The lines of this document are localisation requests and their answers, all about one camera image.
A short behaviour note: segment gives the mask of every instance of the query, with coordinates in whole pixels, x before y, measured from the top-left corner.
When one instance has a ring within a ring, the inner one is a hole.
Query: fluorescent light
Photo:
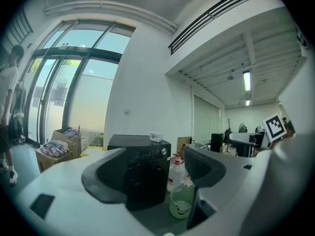
[[[245,82],[245,91],[251,90],[251,73],[249,71],[243,72],[244,82]]]

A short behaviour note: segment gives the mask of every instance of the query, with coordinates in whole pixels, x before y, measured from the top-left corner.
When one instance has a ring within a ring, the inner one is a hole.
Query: bucket
[[[169,211],[173,217],[179,219],[188,218],[193,204],[195,193],[194,186],[184,186],[183,184],[176,186],[171,192],[171,201],[169,203]]]

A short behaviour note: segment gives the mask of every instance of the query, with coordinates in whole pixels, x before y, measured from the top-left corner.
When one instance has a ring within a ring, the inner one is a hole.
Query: black metal railing
[[[33,33],[24,9],[16,13],[8,28],[19,44],[21,44],[30,33]]]
[[[248,0],[222,0],[201,14],[194,20],[185,30],[183,30],[175,40],[169,45],[171,55],[175,53],[187,40],[194,36],[198,31],[204,28],[207,24],[215,20],[230,9],[246,2]]]

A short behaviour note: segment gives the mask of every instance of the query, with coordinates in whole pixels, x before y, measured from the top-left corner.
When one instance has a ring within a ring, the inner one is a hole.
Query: wooden board
[[[177,139],[177,150],[176,152],[180,154],[180,157],[183,158],[183,149],[185,144],[190,143],[191,136],[179,137]]]

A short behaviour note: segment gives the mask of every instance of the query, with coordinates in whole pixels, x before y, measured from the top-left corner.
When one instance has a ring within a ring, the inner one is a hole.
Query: plastic bottle
[[[175,154],[175,160],[171,160],[168,174],[168,183],[171,185],[179,185],[183,183],[186,175],[185,160],[181,161],[178,154]]]

